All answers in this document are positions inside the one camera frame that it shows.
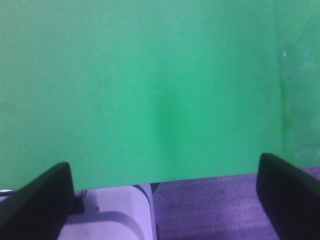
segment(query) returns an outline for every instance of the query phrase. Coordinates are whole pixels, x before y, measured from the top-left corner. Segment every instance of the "floor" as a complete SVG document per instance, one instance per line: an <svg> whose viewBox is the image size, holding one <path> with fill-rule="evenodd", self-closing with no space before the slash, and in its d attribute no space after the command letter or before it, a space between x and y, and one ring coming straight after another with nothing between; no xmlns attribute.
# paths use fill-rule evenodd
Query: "floor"
<svg viewBox="0 0 320 240"><path fill-rule="evenodd" d="M320 167L303 169L320 179ZM153 194L158 240L279 240L257 174L163 182Z"/></svg>

